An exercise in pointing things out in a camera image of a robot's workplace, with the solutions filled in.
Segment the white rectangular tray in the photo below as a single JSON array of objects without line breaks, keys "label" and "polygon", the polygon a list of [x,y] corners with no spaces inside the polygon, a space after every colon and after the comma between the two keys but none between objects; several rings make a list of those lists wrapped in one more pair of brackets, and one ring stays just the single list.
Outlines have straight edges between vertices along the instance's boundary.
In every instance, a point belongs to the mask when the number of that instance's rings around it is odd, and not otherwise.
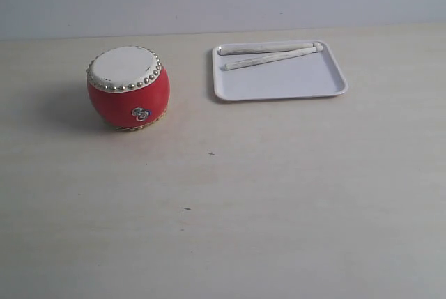
[{"label": "white rectangular tray", "polygon": [[[315,43],[322,46],[321,52],[235,70],[225,68],[228,63],[265,56],[265,52],[247,53],[256,46],[289,49]],[[227,102],[328,98],[348,90],[330,47],[319,39],[221,44],[213,48],[212,62],[214,93]]]}]

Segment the white wooden drumstick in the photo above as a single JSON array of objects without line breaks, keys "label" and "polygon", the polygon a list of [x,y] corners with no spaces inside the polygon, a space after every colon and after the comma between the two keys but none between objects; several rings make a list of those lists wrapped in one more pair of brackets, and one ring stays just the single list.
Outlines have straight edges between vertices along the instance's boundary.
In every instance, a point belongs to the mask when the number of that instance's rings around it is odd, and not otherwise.
[{"label": "white wooden drumstick", "polygon": [[312,43],[295,43],[295,44],[249,44],[239,46],[221,46],[218,48],[217,53],[220,56],[235,55],[235,54],[261,54],[268,52],[287,52],[297,49],[315,48],[321,46],[319,42]]},{"label": "white wooden drumstick", "polygon": [[315,48],[297,49],[287,52],[271,52],[269,55],[262,57],[256,57],[252,59],[245,59],[236,62],[226,63],[224,65],[225,70],[235,70],[239,68],[246,68],[250,66],[257,66],[265,63],[271,63],[275,61],[281,61],[284,59],[292,59],[299,56],[304,56],[313,53],[319,53],[323,51],[323,46],[318,46]]}]

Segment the small red drum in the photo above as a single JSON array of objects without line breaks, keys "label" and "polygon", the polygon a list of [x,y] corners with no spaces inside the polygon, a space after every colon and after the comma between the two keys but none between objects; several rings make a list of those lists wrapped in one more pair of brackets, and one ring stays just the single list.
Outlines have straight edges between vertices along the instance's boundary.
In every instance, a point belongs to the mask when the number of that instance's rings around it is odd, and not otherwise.
[{"label": "small red drum", "polygon": [[139,130],[166,112],[170,83],[159,56],[139,46],[117,47],[92,60],[86,70],[89,99],[105,122]]}]

